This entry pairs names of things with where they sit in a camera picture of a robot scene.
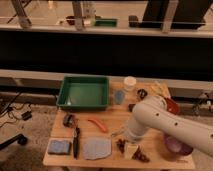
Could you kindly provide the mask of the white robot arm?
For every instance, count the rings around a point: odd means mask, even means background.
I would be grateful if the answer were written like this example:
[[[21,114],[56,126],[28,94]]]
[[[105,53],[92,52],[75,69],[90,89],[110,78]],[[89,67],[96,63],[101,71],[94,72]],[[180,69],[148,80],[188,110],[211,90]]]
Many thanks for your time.
[[[160,130],[213,157],[213,126],[182,118],[167,111],[161,96],[147,96],[135,104],[124,127],[124,137],[140,142],[148,128]]]

